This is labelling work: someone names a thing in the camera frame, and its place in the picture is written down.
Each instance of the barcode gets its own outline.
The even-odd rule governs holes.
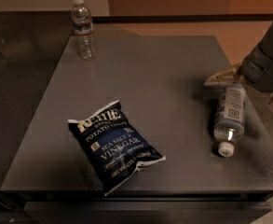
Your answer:
[[[100,147],[98,142],[93,143],[90,148],[93,152],[95,152]]]

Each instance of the gray tabletop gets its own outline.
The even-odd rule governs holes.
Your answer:
[[[84,62],[71,37],[2,185],[3,191],[101,191],[68,129],[119,99],[130,123],[166,160],[116,193],[273,192],[273,143],[252,103],[232,158],[217,155],[212,123],[218,88],[203,81],[228,66],[213,36],[98,37]]]

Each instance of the water bottle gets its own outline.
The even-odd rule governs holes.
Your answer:
[[[97,47],[91,13],[83,0],[74,0],[71,18],[80,57],[83,60],[95,59],[97,57]]]
[[[246,97],[246,91],[240,85],[226,86],[219,95],[213,134],[223,157],[233,155],[234,145],[244,134]]]

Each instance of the chip bag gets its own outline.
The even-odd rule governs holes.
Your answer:
[[[68,122],[101,179],[105,196],[135,172],[166,159],[129,124],[119,101],[99,109],[88,119]]]

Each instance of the bottle label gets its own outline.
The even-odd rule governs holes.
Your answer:
[[[219,118],[232,119],[244,125],[246,91],[242,87],[229,86],[222,89],[217,121]]]
[[[90,35],[93,33],[92,22],[73,23],[73,27],[76,35]]]

